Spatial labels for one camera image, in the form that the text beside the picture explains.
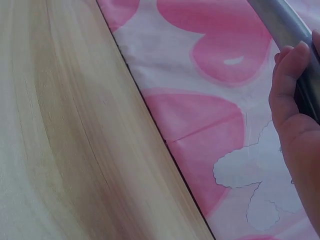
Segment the light wood grain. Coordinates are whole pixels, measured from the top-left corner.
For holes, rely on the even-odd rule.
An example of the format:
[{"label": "light wood grain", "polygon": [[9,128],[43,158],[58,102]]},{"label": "light wood grain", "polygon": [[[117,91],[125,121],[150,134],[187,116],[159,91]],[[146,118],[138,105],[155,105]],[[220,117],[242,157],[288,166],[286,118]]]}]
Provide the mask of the light wood grain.
[{"label": "light wood grain", "polygon": [[211,240],[93,0],[0,1],[0,240]]}]

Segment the finger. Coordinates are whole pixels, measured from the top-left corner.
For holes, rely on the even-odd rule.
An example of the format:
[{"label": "finger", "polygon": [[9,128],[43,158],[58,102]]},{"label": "finger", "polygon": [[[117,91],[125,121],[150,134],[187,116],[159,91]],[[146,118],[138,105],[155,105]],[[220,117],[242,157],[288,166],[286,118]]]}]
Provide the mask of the finger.
[{"label": "finger", "polygon": [[290,53],[290,51],[294,49],[293,46],[285,46],[281,52],[279,53],[278,57],[274,57],[276,58],[276,61],[275,61],[275,66],[274,66],[274,69],[273,69],[273,73],[272,73],[272,79],[274,79],[274,75],[275,75],[275,72],[277,71],[278,69],[278,66],[279,66],[279,63],[284,59],[284,57]]},{"label": "finger", "polygon": [[318,30],[312,32],[312,41],[318,54],[320,54],[320,32]]},{"label": "finger", "polygon": [[310,49],[300,42],[278,64],[272,81],[269,104],[272,119],[278,130],[290,117],[299,113],[294,101],[297,79],[310,61]]},{"label": "finger", "polygon": [[277,64],[277,59],[278,59],[279,55],[280,55],[280,52],[278,52],[276,55],[274,55],[275,64]]}]

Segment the bedsheet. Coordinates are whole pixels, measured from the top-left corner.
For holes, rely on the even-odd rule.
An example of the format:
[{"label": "bedsheet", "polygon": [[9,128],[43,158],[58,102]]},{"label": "bedsheet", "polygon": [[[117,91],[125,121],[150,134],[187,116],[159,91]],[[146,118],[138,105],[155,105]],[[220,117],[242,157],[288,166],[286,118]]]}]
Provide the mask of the bedsheet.
[{"label": "bedsheet", "polygon": [[[268,95],[279,50],[245,0],[98,0],[217,240],[319,240]],[[311,29],[318,0],[289,0]]]}]

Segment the dark edge line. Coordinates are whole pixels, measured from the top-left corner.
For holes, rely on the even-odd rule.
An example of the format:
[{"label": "dark edge line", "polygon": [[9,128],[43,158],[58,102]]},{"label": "dark edge line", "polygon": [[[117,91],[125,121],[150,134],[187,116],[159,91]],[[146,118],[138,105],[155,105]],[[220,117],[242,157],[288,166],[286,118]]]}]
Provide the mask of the dark edge line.
[{"label": "dark edge line", "polygon": [[126,59],[125,59],[124,55],[123,55],[122,52],[121,52],[121,49],[120,49],[120,47],[119,47],[119,45],[118,45],[118,43],[117,43],[117,41],[116,41],[116,38],[115,38],[114,34],[111,32],[110,27],[109,27],[109,24],[108,24],[108,22],[107,22],[107,20],[106,20],[106,18],[105,18],[105,16],[104,16],[104,14],[102,13],[102,10],[101,10],[101,7],[100,7],[100,5],[99,5],[99,3],[98,3],[98,0],[95,0],[95,1],[96,1],[96,4],[98,5],[98,7],[99,7],[99,9],[100,9],[100,12],[101,12],[101,15],[102,15],[102,17],[103,17],[103,19],[104,19],[104,21],[105,21],[105,24],[106,24],[107,27],[109,28],[109,31],[110,31],[110,33],[111,33],[111,35],[112,35],[112,38],[113,38],[113,40],[114,40],[114,42],[115,42],[115,44],[116,44],[116,46],[117,46],[117,48],[118,48],[118,50],[119,50],[119,53],[120,53],[120,55],[121,55],[121,57],[122,57],[125,65],[126,65],[127,69],[129,70],[129,73],[130,73],[130,75],[131,75],[131,77],[132,77],[132,79],[133,79],[133,82],[134,82],[136,88],[138,89],[138,91],[139,91],[139,93],[140,93],[140,96],[141,96],[141,98],[142,98],[142,100],[143,100],[143,102],[144,102],[144,105],[146,106],[146,108],[147,108],[147,110],[148,110],[148,112],[149,112],[149,114],[150,114],[150,116],[151,116],[151,118],[152,118],[152,121],[153,121],[154,125],[156,126],[156,129],[158,130],[158,132],[159,132],[159,134],[160,134],[160,136],[161,136],[161,138],[162,138],[162,140],[163,140],[163,143],[164,143],[166,149],[168,150],[170,156],[172,157],[172,160],[173,160],[173,162],[174,162],[174,164],[175,164],[175,167],[177,168],[177,170],[178,170],[178,172],[179,172],[179,174],[180,174],[180,176],[181,176],[181,178],[182,178],[182,180],[183,180],[183,182],[184,182],[184,185],[186,186],[189,194],[191,195],[192,200],[193,200],[193,202],[195,203],[196,208],[197,208],[198,211],[200,212],[200,215],[201,215],[202,219],[204,220],[204,223],[205,223],[206,227],[208,228],[209,232],[211,233],[213,239],[216,240],[216,237],[215,237],[214,233],[212,232],[212,230],[211,230],[211,228],[210,228],[210,226],[209,226],[209,224],[208,224],[208,222],[207,222],[204,214],[202,213],[202,211],[201,211],[201,209],[200,209],[200,207],[199,207],[199,205],[198,205],[198,203],[197,203],[197,201],[196,201],[196,199],[195,199],[195,196],[194,196],[193,193],[191,192],[191,189],[190,189],[190,187],[189,187],[189,185],[188,185],[188,183],[187,183],[184,175],[182,174],[182,172],[181,172],[181,170],[180,170],[180,168],[179,168],[179,166],[178,166],[178,164],[177,164],[177,161],[175,160],[174,156],[172,155],[172,153],[171,153],[171,151],[170,151],[170,149],[169,149],[169,147],[168,147],[168,145],[167,145],[167,142],[166,142],[166,140],[164,139],[164,137],[163,137],[163,135],[162,135],[162,133],[161,133],[161,131],[160,131],[160,129],[159,129],[159,127],[158,127],[158,125],[157,125],[157,123],[156,123],[156,121],[155,121],[152,113],[151,113],[151,111],[150,111],[150,108],[148,107],[148,105],[147,105],[147,103],[146,103],[146,100],[145,100],[144,96],[142,95],[142,93],[141,93],[141,91],[140,91],[140,88],[139,88],[137,82],[135,81],[134,76],[132,75],[132,72],[131,72],[131,70],[130,70],[130,67],[129,67],[129,65],[127,64]]}]

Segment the pink heart print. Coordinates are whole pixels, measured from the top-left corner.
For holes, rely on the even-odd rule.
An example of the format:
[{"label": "pink heart print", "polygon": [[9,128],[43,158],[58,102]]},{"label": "pink heart print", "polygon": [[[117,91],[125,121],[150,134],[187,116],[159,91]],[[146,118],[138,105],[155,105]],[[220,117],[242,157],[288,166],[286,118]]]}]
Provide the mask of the pink heart print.
[{"label": "pink heart print", "polygon": [[272,38],[246,0],[157,0],[157,8],[172,25],[204,34],[191,58],[210,82],[243,85],[261,69]]},{"label": "pink heart print", "polygon": [[222,98],[198,94],[157,94],[145,100],[202,213],[209,216],[230,190],[216,184],[214,164],[244,145],[241,110]]},{"label": "pink heart print", "polygon": [[140,0],[98,0],[111,32],[129,21],[137,12]]}]

